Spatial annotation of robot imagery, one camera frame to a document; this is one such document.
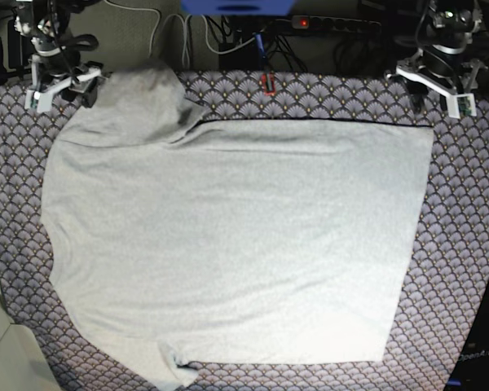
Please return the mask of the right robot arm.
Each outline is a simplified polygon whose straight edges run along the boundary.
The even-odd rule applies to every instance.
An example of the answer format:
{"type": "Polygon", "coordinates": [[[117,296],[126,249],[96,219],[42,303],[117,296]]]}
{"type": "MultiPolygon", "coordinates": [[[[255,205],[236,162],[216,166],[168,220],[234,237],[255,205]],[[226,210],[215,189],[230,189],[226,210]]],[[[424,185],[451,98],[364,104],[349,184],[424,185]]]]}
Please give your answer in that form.
{"type": "Polygon", "coordinates": [[[32,82],[24,106],[37,113],[49,112],[56,96],[92,108],[98,94],[103,65],[84,63],[83,52],[95,51],[99,41],[92,34],[74,36],[69,29],[78,15],[96,1],[18,1],[15,30],[33,44],[29,63],[32,82]]]}

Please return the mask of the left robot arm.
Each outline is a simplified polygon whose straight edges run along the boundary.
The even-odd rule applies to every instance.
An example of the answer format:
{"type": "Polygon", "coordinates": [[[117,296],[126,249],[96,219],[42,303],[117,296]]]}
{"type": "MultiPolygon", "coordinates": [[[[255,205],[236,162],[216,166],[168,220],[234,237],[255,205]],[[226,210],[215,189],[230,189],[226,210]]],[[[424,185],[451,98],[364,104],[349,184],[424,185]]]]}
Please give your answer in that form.
{"type": "Polygon", "coordinates": [[[481,23],[474,1],[426,1],[412,37],[416,53],[395,68],[412,94],[436,92],[450,118],[476,115],[473,91],[479,72],[487,66],[480,59],[466,59],[465,51],[481,23]]]}

